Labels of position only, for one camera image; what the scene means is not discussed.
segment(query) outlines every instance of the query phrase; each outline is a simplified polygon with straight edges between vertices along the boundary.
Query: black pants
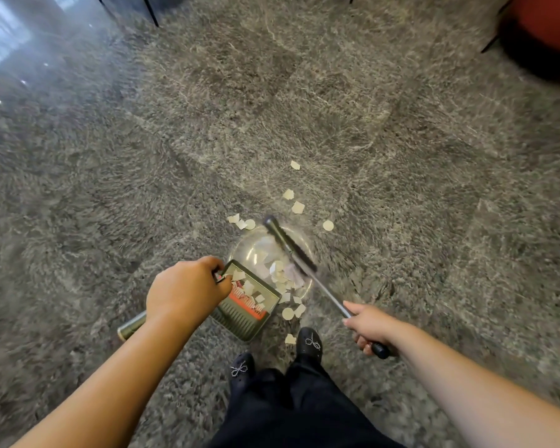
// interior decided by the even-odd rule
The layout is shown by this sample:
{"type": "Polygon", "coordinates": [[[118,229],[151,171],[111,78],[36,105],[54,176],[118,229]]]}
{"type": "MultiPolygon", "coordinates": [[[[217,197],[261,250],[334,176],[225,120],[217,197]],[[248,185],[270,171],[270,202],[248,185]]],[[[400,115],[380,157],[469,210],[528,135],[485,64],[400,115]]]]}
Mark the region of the black pants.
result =
{"type": "Polygon", "coordinates": [[[317,361],[300,355],[285,375],[277,369],[263,369],[242,392],[231,395],[226,418],[211,446],[235,446],[232,442],[249,429],[300,415],[348,421],[353,429],[384,438],[317,361]]]}

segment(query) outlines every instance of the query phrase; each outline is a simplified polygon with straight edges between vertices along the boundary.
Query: person's left hand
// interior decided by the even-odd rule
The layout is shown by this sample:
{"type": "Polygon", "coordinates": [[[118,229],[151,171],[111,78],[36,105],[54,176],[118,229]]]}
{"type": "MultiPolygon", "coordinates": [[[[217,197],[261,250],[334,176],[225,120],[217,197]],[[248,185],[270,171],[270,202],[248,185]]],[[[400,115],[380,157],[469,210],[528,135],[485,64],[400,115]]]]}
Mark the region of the person's left hand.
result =
{"type": "Polygon", "coordinates": [[[158,273],[147,294],[147,321],[163,318],[195,330],[232,290],[231,276],[218,284],[212,277],[223,268],[221,260],[204,256],[158,273]]]}

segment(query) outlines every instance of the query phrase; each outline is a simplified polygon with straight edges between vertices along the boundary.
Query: hand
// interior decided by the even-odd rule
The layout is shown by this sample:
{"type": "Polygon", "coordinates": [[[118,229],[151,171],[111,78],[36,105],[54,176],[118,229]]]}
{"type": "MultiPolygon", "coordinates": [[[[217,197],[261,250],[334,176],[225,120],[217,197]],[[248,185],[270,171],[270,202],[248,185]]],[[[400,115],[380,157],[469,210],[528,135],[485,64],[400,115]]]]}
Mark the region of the hand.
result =
{"type": "Polygon", "coordinates": [[[158,273],[147,294],[147,321],[164,318],[195,330],[232,290],[231,276],[218,284],[212,277],[223,267],[219,259],[204,256],[158,273]]]}
{"type": "Polygon", "coordinates": [[[344,306],[353,316],[343,319],[343,322],[349,329],[355,331],[353,339],[364,354],[373,355],[371,351],[372,341],[379,341],[388,346],[392,354],[398,354],[391,342],[391,338],[404,322],[389,316],[373,305],[344,301],[344,306]]]}

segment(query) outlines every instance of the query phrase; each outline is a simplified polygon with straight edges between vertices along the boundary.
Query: hand brush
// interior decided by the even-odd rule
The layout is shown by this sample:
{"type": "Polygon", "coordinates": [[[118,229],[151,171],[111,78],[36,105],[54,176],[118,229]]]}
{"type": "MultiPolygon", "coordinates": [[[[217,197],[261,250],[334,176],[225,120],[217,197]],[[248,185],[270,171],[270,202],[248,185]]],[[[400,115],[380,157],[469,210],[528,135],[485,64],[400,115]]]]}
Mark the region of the hand brush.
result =
{"type": "MultiPolygon", "coordinates": [[[[351,312],[348,311],[344,305],[332,294],[325,284],[317,277],[317,266],[311,261],[309,256],[290,238],[288,234],[280,227],[280,224],[274,216],[267,216],[263,220],[263,226],[266,227],[268,232],[274,237],[276,243],[284,250],[292,262],[308,277],[321,288],[325,295],[338,307],[344,317],[350,318],[351,312]]],[[[371,350],[380,359],[384,360],[390,356],[390,349],[382,343],[371,343],[371,350]]]]}

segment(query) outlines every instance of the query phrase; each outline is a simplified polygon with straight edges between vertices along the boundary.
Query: black handle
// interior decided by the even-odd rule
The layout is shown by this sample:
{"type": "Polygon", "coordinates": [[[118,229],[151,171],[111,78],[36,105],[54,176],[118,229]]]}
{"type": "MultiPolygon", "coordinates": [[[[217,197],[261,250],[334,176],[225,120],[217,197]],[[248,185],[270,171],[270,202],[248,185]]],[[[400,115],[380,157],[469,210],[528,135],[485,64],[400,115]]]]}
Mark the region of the black handle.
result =
{"type": "Polygon", "coordinates": [[[388,349],[382,343],[371,343],[371,351],[382,360],[386,360],[391,355],[390,349],[388,349]]]}

